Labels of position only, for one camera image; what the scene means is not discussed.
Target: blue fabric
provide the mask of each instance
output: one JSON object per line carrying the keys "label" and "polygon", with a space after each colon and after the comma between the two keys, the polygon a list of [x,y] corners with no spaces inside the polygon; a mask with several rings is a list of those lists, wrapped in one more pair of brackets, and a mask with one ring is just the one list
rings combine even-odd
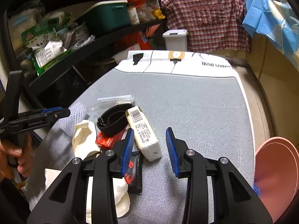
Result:
{"label": "blue fabric", "polygon": [[298,70],[296,61],[299,61],[299,20],[287,0],[245,0],[245,2],[247,15],[243,27],[250,36],[253,37],[254,33],[258,33],[268,37]]}

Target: human hand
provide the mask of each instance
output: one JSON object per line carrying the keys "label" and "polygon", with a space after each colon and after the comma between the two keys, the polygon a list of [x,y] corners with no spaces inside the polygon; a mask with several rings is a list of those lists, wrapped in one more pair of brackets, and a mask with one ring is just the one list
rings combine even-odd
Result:
{"label": "human hand", "polygon": [[0,178],[1,175],[8,179],[14,178],[13,172],[7,162],[7,155],[18,158],[18,172],[24,177],[28,177],[31,173],[33,163],[32,152],[30,134],[25,139],[25,148],[23,150],[6,139],[0,140]]}

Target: black sleeve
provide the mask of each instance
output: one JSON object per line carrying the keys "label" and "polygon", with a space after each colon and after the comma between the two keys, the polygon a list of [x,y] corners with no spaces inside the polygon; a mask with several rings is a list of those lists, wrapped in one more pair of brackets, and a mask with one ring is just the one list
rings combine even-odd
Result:
{"label": "black sleeve", "polygon": [[0,183],[0,223],[25,224],[29,214],[29,203],[12,182],[4,178]]}

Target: black belt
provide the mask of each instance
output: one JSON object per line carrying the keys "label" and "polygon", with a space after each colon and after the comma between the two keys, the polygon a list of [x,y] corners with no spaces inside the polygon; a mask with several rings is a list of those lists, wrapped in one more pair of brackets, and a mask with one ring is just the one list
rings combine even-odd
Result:
{"label": "black belt", "polygon": [[98,118],[97,127],[105,136],[116,135],[127,126],[126,111],[132,107],[132,104],[122,104],[108,109]]}

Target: checkered fabric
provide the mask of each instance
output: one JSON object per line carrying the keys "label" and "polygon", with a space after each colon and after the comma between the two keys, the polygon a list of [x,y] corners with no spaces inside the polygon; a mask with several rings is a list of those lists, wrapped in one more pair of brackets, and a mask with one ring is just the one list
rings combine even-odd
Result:
{"label": "checkered fabric", "polygon": [[188,50],[250,51],[250,36],[242,27],[245,0],[161,0],[168,29],[188,30]]}

